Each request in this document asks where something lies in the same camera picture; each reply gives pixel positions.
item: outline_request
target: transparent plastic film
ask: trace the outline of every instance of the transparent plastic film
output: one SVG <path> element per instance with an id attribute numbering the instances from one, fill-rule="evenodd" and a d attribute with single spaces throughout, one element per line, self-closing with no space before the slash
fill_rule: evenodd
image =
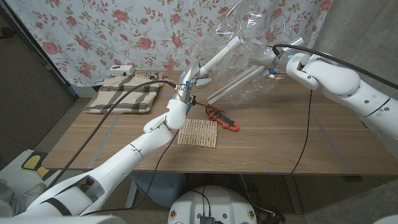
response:
<path id="1" fill-rule="evenodd" d="M 274 0 L 272 3 L 238 1 L 222 13 L 208 35 L 193 40 L 185 50 L 187 57 L 198 61 L 201 66 L 218 53 L 223 54 L 220 60 L 212 64 L 211 70 L 206 69 L 206 76 L 212 79 L 211 93 L 219 93 L 222 97 L 208 98 L 208 102 L 236 105 L 265 95 L 275 88 L 278 80 L 285 78 L 286 74 L 276 70 L 271 63 L 265 65 L 255 59 L 270 45 L 291 44 L 300 37 L 303 38 L 301 46 L 311 47 L 313 43 L 302 43 L 315 39 L 313 33 L 316 25 L 313 28 L 311 25 L 318 21 L 311 15 L 316 14 L 314 11 L 318 11 L 318 15 L 322 13 L 322 9 L 319 9 L 322 0 L 318 2 L 320 4 L 305 5 L 284 0 Z M 243 40 L 243 44 L 226 48 L 228 42 L 237 36 Z M 269 69 L 275 69 L 271 70 L 274 73 L 270 75 Z M 227 94 L 221 94 L 222 89 L 227 90 Z"/>

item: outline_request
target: gray wall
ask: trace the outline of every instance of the gray wall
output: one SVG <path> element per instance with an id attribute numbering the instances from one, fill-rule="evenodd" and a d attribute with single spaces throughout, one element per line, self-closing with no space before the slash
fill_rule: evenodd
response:
<path id="1" fill-rule="evenodd" d="M 398 1 L 334 0 L 314 49 L 398 83 Z M 398 99 L 398 90 L 361 78 Z M 370 129 L 398 161 L 398 141 Z"/>

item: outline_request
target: electrical cord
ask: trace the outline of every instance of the electrical cord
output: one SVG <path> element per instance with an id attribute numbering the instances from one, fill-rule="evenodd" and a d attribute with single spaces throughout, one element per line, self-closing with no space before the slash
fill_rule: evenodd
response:
<path id="1" fill-rule="evenodd" d="M 308 133 L 310 132 L 311 99 L 312 99 L 312 90 L 310 92 L 310 102 L 308 103 L 307 135 L 305 137 L 304 147 L 303 147 L 303 150 L 301 151 L 301 155 L 298 158 L 296 165 L 294 166 L 293 170 L 290 172 L 289 176 L 291 176 L 293 174 L 294 170 L 296 169 L 297 165 L 299 164 L 301 157 L 303 156 L 305 146 L 307 145 Z"/>
<path id="2" fill-rule="evenodd" d="M 246 182 L 244 181 L 243 175 L 240 174 L 240 176 L 241 176 L 241 178 L 242 178 L 243 185 L 244 185 L 244 189 L 245 189 L 245 191 L 246 191 L 246 195 L 248 196 L 249 202 L 250 202 L 254 207 L 256 207 L 256 208 L 262 210 L 263 212 L 270 213 L 270 214 L 272 214 L 272 216 L 274 216 L 274 215 L 275 215 L 275 212 L 270 211 L 270 210 L 266 210 L 266 209 L 264 209 L 264 208 L 261 208 L 260 206 L 256 205 L 255 203 L 253 203 L 253 202 L 251 201 L 250 195 L 249 195 L 249 192 L 248 192 L 248 187 L 247 187 L 247 185 L 246 185 Z"/>
<path id="3" fill-rule="evenodd" d="M 312 50 L 312 49 L 308 49 L 306 47 L 300 47 L 300 46 L 295 46 L 295 45 L 290 45 L 290 44 L 275 44 L 275 45 L 272 46 L 272 51 L 274 52 L 274 54 L 276 54 L 276 56 L 280 55 L 280 52 L 277 49 L 277 47 L 290 47 L 292 49 L 303 50 L 303 51 L 308 52 L 308 53 L 319 55 L 319 56 L 324 57 L 326 59 L 332 60 L 334 62 L 340 63 L 340 64 L 342 64 L 344 66 L 349 67 L 349 68 L 352 68 L 353 70 L 356 70 L 357 72 L 360 72 L 360 73 L 366 75 L 367 77 L 373 78 L 374 80 L 377 80 L 377 81 L 379 81 L 379 82 L 381 82 L 383 84 L 386 84 L 389 87 L 392 87 L 392 88 L 395 88 L 396 90 L 398 90 L 398 85 L 395 84 L 395 83 L 392 83 L 392 82 L 390 82 L 388 80 L 385 80 L 385 79 L 383 79 L 383 78 L 381 78 L 381 77 L 379 77 L 379 76 L 377 76 L 377 75 L 375 75 L 375 74 L 373 74 L 373 73 L 371 73 L 369 71 L 366 71 L 365 69 L 359 68 L 359 67 L 357 67 L 357 66 L 355 66 L 355 65 L 353 65 L 351 63 L 345 62 L 343 60 L 340 60 L 340 59 L 335 58 L 333 56 L 330 56 L 328 54 L 319 52 L 317 50 Z"/>
<path id="4" fill-rule="evenodd" d="M 211 217 L 210 202 L 209 202 L 209 200 L 207 199 L 206 195 L 205 195 L 205 194 L 202 194 L 202 193 L 200 193 L 200 192 L 197 192 L 196 190 L 191 190 L 191 191 L 200 194 L 200 195 L 202 196 L 202 199 L 203 199 L 203 197 L 206 198 L 207 204 L 209 205 L 209 217 Z M 204 201 L 203 201 L 203 215 L 205 215 L 205 202 L 204 202 Z"/>
<path id="5" fill-rule="evenodd" d="M 147 195 L 148 195 L 148 192 L 149 192 L 149 189 L 150 189 L 150 187 L 151 187 L 151 185 L 152 185 L 152 182 L 154 181 L 155 174 L 156 174 L 156 170 L 157 170 L 157 166 L 159 165 L 160 160 L 162 160 L 163 155 L 166 153 L 166 151 L 167 151 L 167 150 L 169 149 L 169 147 L 172 145 L 172 143 L 173 143 L 175 137 L 177 137 L 177 134 L 178 134 L 178 132 L 175 133 L 175 135 L 174 135 L 172 141 L 171 141 L 170 144 L 167 146 L 167 148 L 165 149 L 165 151 L 162 153 L 162 155 L 160 156 L 160 159 L 157 161 L 157 164 L 156 164 L 156 167 L 155 167 L 155 171 L 154 171 L 154 175 L 152 175 L 152 179 L 151 179 L 150 182 L 149 182 L 149 186 L 148 186 L 147 192 L 145 193 L 144 198 L 141 200 L 141 202 L 139 203 L 139 205 L 137 205 L 137 206 L 135 206 L 135 207 L 132 207 L 132 208 L 113 208 L 113 209 L 98 210 L 98 211 L 86 213 L 86 214 L 84 214 L 84 215 L 82 215 L 82 216 L 91 215 L 91 214 L 98 213 L 98 212 L 113 212 L 113 211 L 133 210 L 133 209 L 135 209 L 135 208 L 140 207 L 140 206 L 142 205 L 142 203 L 144 203 L 144 200 L 145 200 L 145 198 L 146 198 Z"/>
<path id="6" fill-rule="evenodd" d="M 75 153 L 75 155 L 73 155 L 73 157 L 68 161 L 68 163 L 65 165 L 65 167 L 61 170 L 61 172 L 55 177 L 55 179 L 49 184 L 49 186 L 47 187 L 47 189 L 51 188 L 52 186 L 54 186 L 54 184 L 58 181 L 58 179 L 61 177 L 61 175 L 68 169 L 68 167 L 70 166 L 70 164 L 72 164 L 72 162 L 76 159 L 76 157 L 79 155 L 79 153 L 84 149 L 84 147 L 87 145 L 87 143 L 91 140 L 91 138 L 94 136 L 94 134 L 98 131 L 98 129 L 101 127 L 101 125 L 104 123 L 105 119 L 109 116 L 109 114 L 112 112 L 112 110 L 126 97 L 128 96 L 128 94 L 130 94 L 131 92 L 133 92 L 134 90 L 145 86 L 145 85 L 150 85 L 150 84 L 154 84 L 154 83 L 166 83 L 168 85 L 170 85 L 171 87 L 175 88 L 175 84 L 167 81 L 167 80 L 155 80 L 155 81 L 149 81 L 149 82 L 145 82 L 143 84 L 137 85 L 134 88 L 130 89 L 127 93 L 125 93 L 122 97 L 120 97 L 120 99 L 115 102 L 108 110 L 108 112 L 106 112 L 106 114 L 104 115 L 104 117 L 102 118 L 102 120 L 98 123 L 97 127 L 95 127 L 94 131 L 90 134 L 90 136 L 88 136 L 88 138 L 86 139 L 86 141 L 80 146 L 80 148 L 77 150 L 77 152 Z"/>

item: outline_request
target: power strip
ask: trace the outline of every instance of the power strip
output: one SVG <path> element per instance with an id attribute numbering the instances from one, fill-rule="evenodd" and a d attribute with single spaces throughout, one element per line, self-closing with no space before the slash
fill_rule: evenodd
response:
<path id="1" fill-rule="evenodd" d="M 113 65 L 109 71 L 112 76 L 132 75 L 136 69 L 132 65 Z"/>

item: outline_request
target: wooden mat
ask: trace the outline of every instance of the wooden mat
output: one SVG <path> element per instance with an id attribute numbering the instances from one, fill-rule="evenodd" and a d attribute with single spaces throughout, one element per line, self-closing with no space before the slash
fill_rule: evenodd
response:
<path id="1" fill-rule="evenodd" d="M 177 144 L 180 146 L 200 146 L 215 148 L 217 141 L 217 122 L 199 119 L 186 119 L 180 129 Z"/>

